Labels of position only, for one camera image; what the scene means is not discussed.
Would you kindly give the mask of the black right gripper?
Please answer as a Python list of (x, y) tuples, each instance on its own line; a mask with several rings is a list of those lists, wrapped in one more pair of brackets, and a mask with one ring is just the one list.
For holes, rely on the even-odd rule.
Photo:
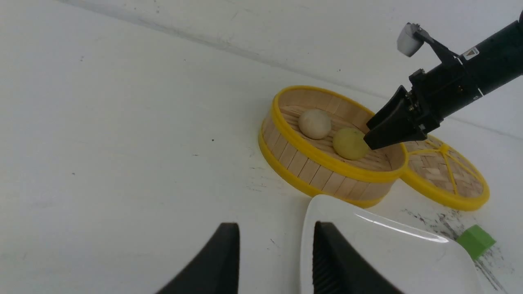
[(439, 128), (443, 119), (483, 95), (459, 61), (450, 65), (441, 63), (428, 72), (419, 69), (409, 81), (413, 104), (409, 92), (401, 85), (366, 123), (369, 130), (364, 141), (370, 149), (422, 141), (427, 138), (425, 132)]

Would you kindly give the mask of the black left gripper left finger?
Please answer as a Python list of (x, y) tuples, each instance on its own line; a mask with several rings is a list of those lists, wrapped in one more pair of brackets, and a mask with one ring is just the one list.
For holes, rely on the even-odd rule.
[(221, 223), (198, 254), (158, 294), (237, 294), (240, 229)]

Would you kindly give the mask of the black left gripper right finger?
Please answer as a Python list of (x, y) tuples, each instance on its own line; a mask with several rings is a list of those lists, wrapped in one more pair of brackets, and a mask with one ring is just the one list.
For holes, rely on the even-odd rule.
[(401, 294), (345, 239), (332, 222), (316, 222), (313, 240), (315, 294)]

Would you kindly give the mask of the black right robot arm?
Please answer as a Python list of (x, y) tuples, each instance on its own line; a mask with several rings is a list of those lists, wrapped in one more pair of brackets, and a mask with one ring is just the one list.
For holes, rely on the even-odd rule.
[(411, 89), (400, 86), (367, 122), (364, 141), (370, 149), (425, 140), (443, 119), (523, 72), (521, 18), (463, 54), (452, 52), (415, 23), (408, 22), (397, 39), (398, 51), (408, 57), (424, 44), (433, 49), (440, 64), (415, 71), (409, 76)]

